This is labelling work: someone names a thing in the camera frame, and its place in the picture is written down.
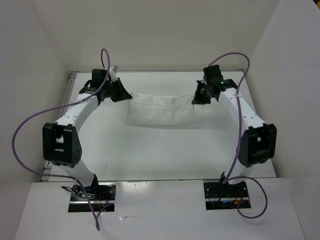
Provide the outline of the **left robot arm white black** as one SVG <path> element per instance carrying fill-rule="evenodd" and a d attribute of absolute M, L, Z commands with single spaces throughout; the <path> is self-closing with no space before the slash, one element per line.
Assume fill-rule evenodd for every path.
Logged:
<path fill-rule="evenodd" d="M 82 160 L 82 146 L 78 133 L 87 118 L 107 98 L 113 102 L 132 99 L 117 77 L 117 66 L 107 69 L 93 69 L 91 79 L 79 91 L 77 104 L 54 123 L 42 127 L 43 157 L 66 172 L 74 181 L 69 191 L 88 200 L 96 199 L 103 188 L 98 177 Z"/>

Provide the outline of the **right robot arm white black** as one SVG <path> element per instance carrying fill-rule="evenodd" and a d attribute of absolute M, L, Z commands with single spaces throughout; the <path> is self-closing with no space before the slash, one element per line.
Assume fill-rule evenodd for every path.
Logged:
<path fill-rule="evenodd" d="M 203 69 L 203 79 L 197 81 L 193 105 L 208 105 L 215 99 L 229 112 L 238 124 L 238 144 L 229 170 L 222 175 L 220 193 L 229 197 L 237 190 L 237 184 L 245 181 L 256 164 L 273 158 L 276 149 L 277 128 L 266 123 L 249 106 L 240 94 L 240 85 L 225 79 L 218 65 Z"/>

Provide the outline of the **white pleated skirt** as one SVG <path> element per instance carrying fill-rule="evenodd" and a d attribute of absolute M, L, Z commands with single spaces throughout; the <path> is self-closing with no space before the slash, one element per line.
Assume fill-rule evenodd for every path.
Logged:
<path fill-rule="evenodd" d="M 194 105 L 192 95 L 156 96 L 133 94 L 128 101 L 127 124 L 146 126 L 181 126 L 201 120 L 205 107 Z"/>

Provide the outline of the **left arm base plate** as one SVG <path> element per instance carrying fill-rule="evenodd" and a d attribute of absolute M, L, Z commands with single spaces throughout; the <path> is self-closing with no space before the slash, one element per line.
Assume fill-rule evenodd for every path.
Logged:
<path fill-rule="evenodd" d="M 90 199 L 90 203 L 95 212 L 115 211 L 116 186 L 115 182 L 99 182 L 98 194 L 94 195 L 91 191 L 88 193 L 88 198 Z M 69 213 L 84 213 L 91 211 L 85 194 L 79 187 L 62 186 L 62 188 L 71 193 L 68 207 Z"/>

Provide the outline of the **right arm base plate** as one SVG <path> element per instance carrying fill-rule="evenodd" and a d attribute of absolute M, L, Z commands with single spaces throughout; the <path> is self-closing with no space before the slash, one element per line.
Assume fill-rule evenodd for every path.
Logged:
<path fill-rule="evenodd" d="M 224 186 L 219 179 L 203 182 L 205 207 L 210 210 L 250 209 L 251 203 L 247 184 L 242 181 L 236 185 Z"/>

